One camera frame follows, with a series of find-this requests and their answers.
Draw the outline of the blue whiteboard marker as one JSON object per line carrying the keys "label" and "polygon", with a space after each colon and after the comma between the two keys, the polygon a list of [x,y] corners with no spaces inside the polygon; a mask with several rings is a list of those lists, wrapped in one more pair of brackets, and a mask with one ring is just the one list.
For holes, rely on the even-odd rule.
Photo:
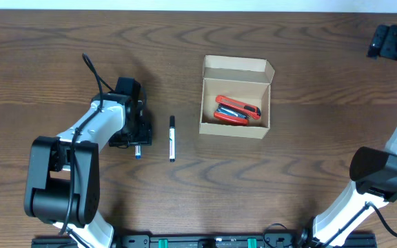
{"label": "blue whiteboard marker", "polygon": [[135,146],[135,158],[138,160],[141,158],[141,146],[140,145]]}

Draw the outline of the black whiteboard marker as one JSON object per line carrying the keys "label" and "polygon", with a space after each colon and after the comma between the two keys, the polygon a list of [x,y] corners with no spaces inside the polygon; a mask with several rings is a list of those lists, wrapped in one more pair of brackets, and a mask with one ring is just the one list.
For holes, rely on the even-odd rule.
{"label": "black whiteboard marker", "polygon": [[170,116],[169,139],[170,139],[169,160],[170,162],[174,162],[176,160],[175,116]]}

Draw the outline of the red and black stapler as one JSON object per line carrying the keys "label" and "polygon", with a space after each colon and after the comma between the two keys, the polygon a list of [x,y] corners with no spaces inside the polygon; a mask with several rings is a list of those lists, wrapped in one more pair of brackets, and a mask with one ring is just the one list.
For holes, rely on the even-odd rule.
{"label": "red and black stapler", "polygon": [[227,107],[219,106],[216,111],[214,112],[214,117],[221,120],[228,122],[232,125],[248,125],[249,121],[246,115],[241,114],[235,110],[232,110]]}

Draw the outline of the red utility knife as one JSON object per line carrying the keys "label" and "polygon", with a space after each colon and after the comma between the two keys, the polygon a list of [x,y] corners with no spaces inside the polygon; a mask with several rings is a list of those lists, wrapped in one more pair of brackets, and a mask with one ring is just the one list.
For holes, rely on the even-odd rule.
{"label": "red utility knife", "polygon": [[239,112],[245,116],[251,117],[253,119],[260,119],[261,118],[261,110],[254,106],[250,105],[241,101],[237,101],[234,99],[231,99],[229,97],[223,96],[223,95],[218,95],[216,97],[216,102],[225,106],[226,108],[230,108],[232,110],[235,110],[236,112]]}

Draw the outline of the cardboard box with lid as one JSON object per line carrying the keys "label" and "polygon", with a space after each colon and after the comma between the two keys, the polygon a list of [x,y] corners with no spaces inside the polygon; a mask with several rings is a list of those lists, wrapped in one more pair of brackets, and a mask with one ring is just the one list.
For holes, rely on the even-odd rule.
{"label": "cardboard box with lid", "polygon": [[[207,55],[203,62],[203,91],[199,132],[221,136],[264,138],[271,126],[270,103],[275,69],[265,59]],[[261,110],[261,118],[248,117],[248,125],[232,125],[214,117],[223,105],[216,97],[254,105]]]}

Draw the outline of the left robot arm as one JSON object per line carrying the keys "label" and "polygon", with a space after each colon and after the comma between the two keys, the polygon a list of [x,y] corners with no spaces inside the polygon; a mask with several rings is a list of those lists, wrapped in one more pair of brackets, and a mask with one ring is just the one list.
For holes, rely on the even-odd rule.
{"label": "left robot arm", "polygon": [[115,246],[115,230],[98,211],[99,154],[106,145],[141,149],[152,144],[141,93],[138,81],[120,77],[115,89],[97,94],[66,131],[32,142],[23,204],[27,216],[68,233],[77,247]]}

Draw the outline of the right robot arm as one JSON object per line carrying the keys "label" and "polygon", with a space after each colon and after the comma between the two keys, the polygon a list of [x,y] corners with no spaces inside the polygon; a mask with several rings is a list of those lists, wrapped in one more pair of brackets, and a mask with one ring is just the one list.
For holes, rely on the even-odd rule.
{"label": "right robot arm", "polygon": [[[397,25],[377,27],[367,56],[397,61]],[[302,231],[297,247],[342,247],[346,242],[365,246],[365,240],[352,232],[397,200],[397,127],[383,150],[360,147],[356,151],[349,177],[339,197]]]}

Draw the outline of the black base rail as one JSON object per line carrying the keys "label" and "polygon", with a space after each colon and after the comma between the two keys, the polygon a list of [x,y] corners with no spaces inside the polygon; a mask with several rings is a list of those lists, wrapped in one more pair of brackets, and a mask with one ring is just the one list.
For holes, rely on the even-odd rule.
{"label": "black base rail", "polygon": [[[148,236],[132,235],[117,238],[111,247],[116,248],[265,248],[297,247],[296,238],[289,231],[242,236]],[[31,248],[78,247],[72,238],[34,238]],[[374,234],[350,234],[342,247],[377,248]]]}

